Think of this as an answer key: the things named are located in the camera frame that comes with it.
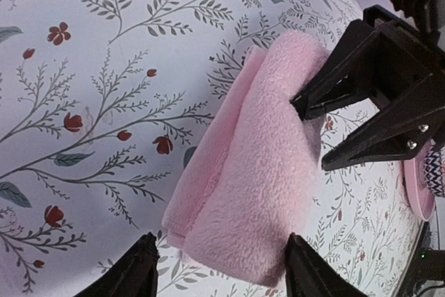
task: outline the pink towel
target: pink towel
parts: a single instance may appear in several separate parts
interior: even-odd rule
[[[310,220],[323,122],[303,124],[289,100],[326,58],[298,31],[252,49],[165,211],[170,245],[234,278],[278,284],[288,237]]]

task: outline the towel fold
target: towel fold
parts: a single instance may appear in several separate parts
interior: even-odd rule
[[[170,245],[234,278],[277,286],[289,235],[310,220],[323,123],[303,124],[289,100],[326,58],[298,31],[251,50],[165,211]]]

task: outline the screw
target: screw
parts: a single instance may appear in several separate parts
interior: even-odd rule
[[[419,127],[419,130],[420,130],[421,132],[427,132],[429,128],[430,128],[430,127],[429,127],[428,125],[421,125],[421,126]]]
[[[410,150],[414,150],[417,146],[417,143],[414,141],[408,140],[408,142],[406,143],[406,146],[408,146]]]

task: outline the tablecloth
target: tablecloth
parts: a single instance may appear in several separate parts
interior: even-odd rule
[[[332,49],[360,16],[355,0],[0,0],[1,295],[73,296],[153,231],[159,296],[285,296],[181,263],[161,217],[248,47],[299,29]],[[374,113],[329,114],[323,151]],[[400,166],[325,173],[297,232],[370,296],[394,291],[419,230]]]

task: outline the folded towel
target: folded towel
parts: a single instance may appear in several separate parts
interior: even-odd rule
[[[289,235],[310,220],[323,122],[303,124],[289,101],[326,58],[298,31],[253,48],[166,209],[170,245],[234,278],[278,284]]]

